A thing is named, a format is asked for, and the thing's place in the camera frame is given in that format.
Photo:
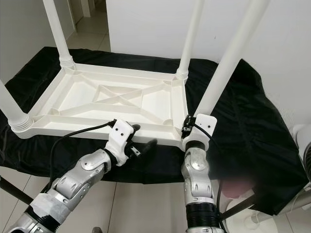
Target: white stand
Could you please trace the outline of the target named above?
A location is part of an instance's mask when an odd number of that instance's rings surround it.
[[[237,205],[243,198],[235,199],[227,206],[227,210]],[[298,194],[278,215],[286,214],[311,203],[311,190]],[[229,233],[277,233],[273,217],[255,210],[245,209],[225,220]]]
[[[222,57],[195,115],[210,115],[231,75],[242,59],[243,51],[256,30],[270,0],[250,0],[246,14]]]
[[[195,1],[195,5],[194,5],[194,9],[193,9],[193,13],[191,16],[191,21],[190,21],[187,37],[186,37],[186,42],[185,42],[183,53],[180,59],[179,68],[177,69],[177,72],[176,72],[176,78],[181,79],[181,80],[187,80],[188,78],[188,67],[190,63],[191,52],[192,52],[193,44],[195,41],[195,36],[198,31],[203,6],[204,6],[204,0]]]
[[[255,30],[269,0],[251,0],[246,16],[201,100],[197,113],[209,114]],[[136,142],[180,147],[188,114],[184,82],[204,0],[196,0],[180,66],[176,74],[75,64],[69,54],[53,0],[43,0],[62,69],[28,114],[0,83],[0,108],[20,138],[36,134],[63,136],[114,118],[139,124]],[[77,135],[108,139],[108,128]]]

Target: white floor tile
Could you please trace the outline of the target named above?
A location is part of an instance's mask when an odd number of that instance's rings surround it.
[[[108,231],[109,219],[116,183],[100,181],[96,183],[68,216],[57,233],[91,233],[93,227]]]
[[[180,233],[186,228],[182,183],[117,183],[108,233]]]
[[[67,44],[69,49],[97,50],[103,38],[103,34],[74,33],[67,40]]]
[[[25,193],[36,197],[48,181],[48,178],[31,176],[25,187]],[[95,184],[57,232],[91,233],[96,226],[107,232],[115,187],[114,182],[100,181]],[[26,204],[18,201],[6,229],[15,223],[26,208]]]
[[[78,33],[106,34],[108,31],[107,13],[96,11],[92,17],[83,17],[77,23]]]
[[[106,52],[110,52],[110,38],[109,35],[105,35],[101,45],[99,46],[98,50],[100,51],[106,51]]]
[[[20,190],[24,189],[30,178],[30,175],[28,174],[6,167],[0,167],[0,175]],[[0,189],[0,232],[3,231],[17,201],[17,198]]]
[[[38,177],[31,176],[26,187],[24,188],[24,192],[32,198],[35,198],[41,190],[45,187],[45,185],[49,182],[49,178],[46,177]],[[5,230],[7,230],[10,226],[12,226],[21,216],[21,214],[26,210],[28,205],[23,203],[22,201],[18,201],[12,215],[5,226]]]
[[[278,215],[273,217],[279,233],[293,233],[290,223],[286,215]]]
[[[294,233],[311,232],[311,209],[299,208],[286,215]]]

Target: black cloth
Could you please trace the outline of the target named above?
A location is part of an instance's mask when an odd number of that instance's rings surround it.
[[[116,54],[84,49],[70,50],[76,63],[175,73],[179,59]],[[217,67],[212,61],[192,59],[186,95],[189,114],[194,114]],[[24,112],[29,112],[60,70],[56,48],[43,48],[6,87]],[[260,75],[241,60],[221,95],[212,115],[218,120],[213,143],[207,153],[210,177],[225,179],[251,176],[257,185],[253,208],[277,214],[308,182],[298,149],[279,112],[266,98]],[[0,165],[37,176],[49,176],[49,157],[56,136],[18,138],[0,112]],[[83,155],[103,148],[106,141],[68,138],[55,152],[55,172],[71,168]],[[176,147],[158,145],[151,160],[137,166],[129,160],[103,180],[128,183],[183,182],[184,153]]]

